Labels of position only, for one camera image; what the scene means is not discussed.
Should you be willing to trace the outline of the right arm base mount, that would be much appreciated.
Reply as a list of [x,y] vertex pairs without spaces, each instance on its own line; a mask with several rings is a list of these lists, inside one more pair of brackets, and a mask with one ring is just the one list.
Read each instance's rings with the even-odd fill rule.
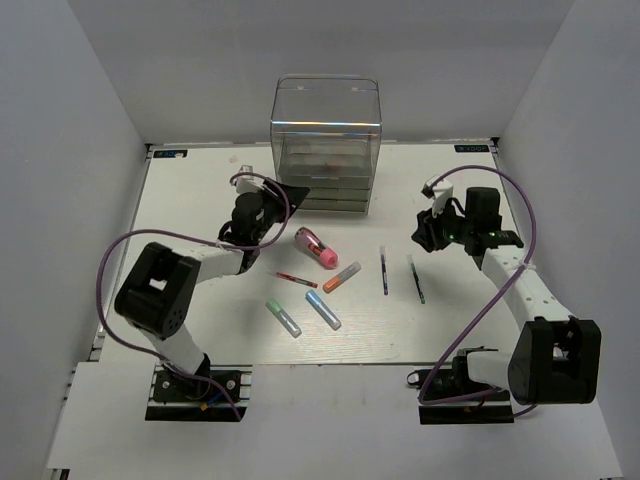
[[438,371],[418,406],[423,426],[489,425],[514,422],[510,394],[488,394],[490,386],[458,380],[451,368]]

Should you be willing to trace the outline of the green pen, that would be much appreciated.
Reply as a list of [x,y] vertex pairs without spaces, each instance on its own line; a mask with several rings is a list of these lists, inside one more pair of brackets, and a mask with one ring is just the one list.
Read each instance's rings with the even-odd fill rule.
[[416,264],[415,264],[415,261],[413,259],[413,256],[411,254],[407,254],[406,258],[407,258],[407,262],[408,262],[409,268],[411,270],[411,274],[412,274],[412,277],[413,277],[413,280],[414,280],[414,284],[415,284],[415,287],[416,287],[416,290],[417,290],[417,294],[418,294],[420,303],[422,305],[425,305],[426,304],[426,298],[424,296],[424,292],[423,292],[423,289],[422,289],[422,286],[421,286],[420,278],[419,278],[419,275],[418,275],[418,271],[417,271]]

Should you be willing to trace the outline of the orange capped highlighter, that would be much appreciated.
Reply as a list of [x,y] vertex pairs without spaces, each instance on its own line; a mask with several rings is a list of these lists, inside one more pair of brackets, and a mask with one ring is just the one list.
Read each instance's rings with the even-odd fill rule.
[[330,294],[334,290],[336,290],[340,285],[344,282],[352,278],[355,274],[357,274],[361,270],[361,264],[359,262],[353,262],[340,273],[336,274],[334,277],[329,279],[327,282],[323,284],[323,291],[327,294]]

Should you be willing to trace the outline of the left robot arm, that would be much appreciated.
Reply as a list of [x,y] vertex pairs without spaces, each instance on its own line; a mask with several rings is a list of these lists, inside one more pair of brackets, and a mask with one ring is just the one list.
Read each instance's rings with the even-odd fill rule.
[[233,182],[237,197],[218,239],[186,254],[158,242],[147,244],[114,302],[116,313],[147,337],[153,354],[192,400],[205,398],[212,389],[209,357],[185,326],[196,286],[248,271],[269,230],[286,224],[310,193],[308,187],[268,177],[258,186],[248,173],[235,175]]

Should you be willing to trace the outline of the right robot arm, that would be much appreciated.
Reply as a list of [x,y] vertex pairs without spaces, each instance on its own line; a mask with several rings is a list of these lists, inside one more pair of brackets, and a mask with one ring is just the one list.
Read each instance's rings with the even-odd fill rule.
[[423,405],[450,398],[472,400],[496,390],[520,405],[588,404],[596,395],[602,334],[592,320],[574,316],[526,262],[520,237],[502,227],[500,193],[471,187],[463,212],[448,184],[427,187],[432,206],[417,216],[412,239],[427,252],[463,246],[496,286],[520,334],[514,349],[459,347],[443,373],[429,373],[420,387]]

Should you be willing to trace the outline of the green capped highlighter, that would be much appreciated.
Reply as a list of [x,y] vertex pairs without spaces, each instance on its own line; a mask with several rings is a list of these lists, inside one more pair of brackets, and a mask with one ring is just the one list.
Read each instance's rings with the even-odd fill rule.
[[266,307],[293,338],[298,338],[302,334],[297,323],[275,299],[268,299]]

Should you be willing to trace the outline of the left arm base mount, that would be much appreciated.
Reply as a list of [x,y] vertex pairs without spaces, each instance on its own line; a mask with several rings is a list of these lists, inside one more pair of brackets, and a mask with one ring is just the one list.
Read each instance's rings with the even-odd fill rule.
[[207,382],[179,378],[162,366],[152,376],[145,412],[146,421],[232,423],[244,416],[250,399],[252,368],[210,368]]

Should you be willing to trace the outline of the blue capped highlighter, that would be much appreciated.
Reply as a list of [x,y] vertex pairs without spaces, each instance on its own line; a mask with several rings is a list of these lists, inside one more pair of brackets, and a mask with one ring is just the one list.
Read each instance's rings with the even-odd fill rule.
[[331,309],[315,291],[307,291],[305,293],[305,299],[318,313],[318,315],[329,325],[330,328],[332,328],[334,331],[337,331],[341,328],[342,324],[339,318],[331,311]]

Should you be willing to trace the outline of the pink capped glue tube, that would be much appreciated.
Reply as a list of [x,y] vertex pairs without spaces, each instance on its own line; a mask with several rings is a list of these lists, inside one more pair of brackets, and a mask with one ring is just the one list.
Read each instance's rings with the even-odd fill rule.
[[337,253],[307,227],[300,227],[294,234],[294,239],[300,248],[309,253],[324,268],[334,269],[338,266]]

